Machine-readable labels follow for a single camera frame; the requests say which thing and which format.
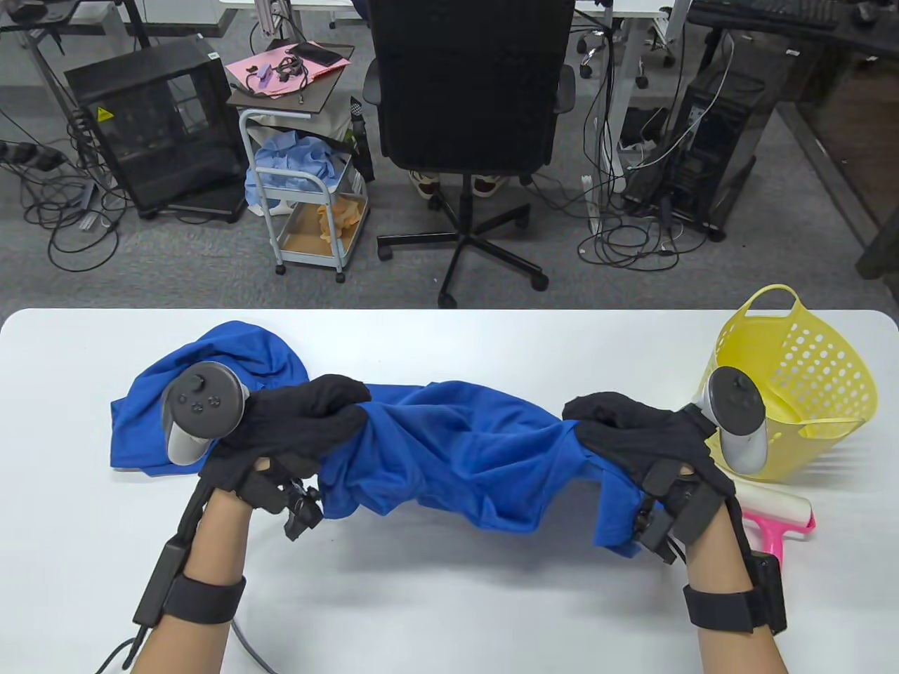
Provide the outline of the person's left hand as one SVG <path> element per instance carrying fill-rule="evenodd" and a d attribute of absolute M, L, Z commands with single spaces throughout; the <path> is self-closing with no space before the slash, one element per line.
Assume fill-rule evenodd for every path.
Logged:
<path fill-rule="evenodd" d="M 235 429 L 216 443 L 199 472 L 219 490 L 238 492 L 256 475 L 283 486 L 316 475 L 324 458 L 368 424 L 366 385 L 342 375 L 255 392 Z"/>

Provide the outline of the person's right hand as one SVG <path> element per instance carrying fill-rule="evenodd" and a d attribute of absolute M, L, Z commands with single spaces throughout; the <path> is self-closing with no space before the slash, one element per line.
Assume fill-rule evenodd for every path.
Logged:
<path fill-rule="evenodd" d="M 595 392 L 566 402 L 579 443 L 622 469 L 672 514 L 680 513 L 699 484 L 735 500 L 733 481 L 717 468 L 707 439 L 716 426 L 693 404 L 678 411 L 649 407 L 619 392 Z"/>

